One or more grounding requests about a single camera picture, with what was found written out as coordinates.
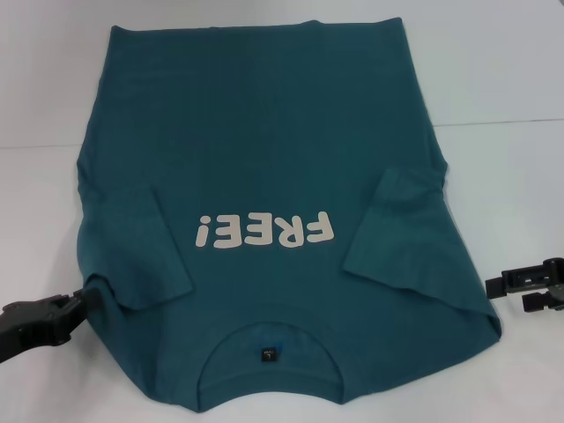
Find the white table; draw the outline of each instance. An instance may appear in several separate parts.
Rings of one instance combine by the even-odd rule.
[[[18,0],[0,2],[0,305],[80,287],[75,162],[112,25],[395,16],[404,19],[451,166],[449,206],[480,277],[564,256],[559,0]],[[200,415],[144,397],[84,323],[69,344],[0,365],[0,421],[561,421],[564,314],[525,314],[519,295],[494,305],[503,321],[501,342],[436,375],[344,406],[266,393]]]

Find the fabric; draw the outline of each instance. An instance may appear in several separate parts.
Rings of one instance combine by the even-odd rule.
[[[500,323],[443,201],[401,19],[112,28],[78,159],[89,321],[148,396],[342,404]]]

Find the black clamp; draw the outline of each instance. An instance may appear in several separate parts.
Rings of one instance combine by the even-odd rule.
[[[548,291],[523,296],[524,310],[530,313],[545,307],[564,309],[564,258],[551,258],[539,266],[503,271],[500,278],[486,281],[486,295],[490,300],[505,297],[508,293],[543,288],[548,288]]]
[[[71,332],[86,319],[91,298],[90,291],[88,299],[82,291],[76,291],[71,297],[56,295],[5,306],[0,315],[0,363],[37,346],[70,341]]]

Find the clothing tag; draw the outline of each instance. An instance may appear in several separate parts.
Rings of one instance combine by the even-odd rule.
[[[271,346],[270,348],[263,348],[261,360],[262,361],[277,361],[278,357],[276,355],[276,347]]]

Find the t-shirt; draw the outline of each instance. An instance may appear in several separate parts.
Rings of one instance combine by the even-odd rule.
[[[89,321],[150,398],[346,403],[500,323],[446,207],[401,19],[113,27],[78,159]]]

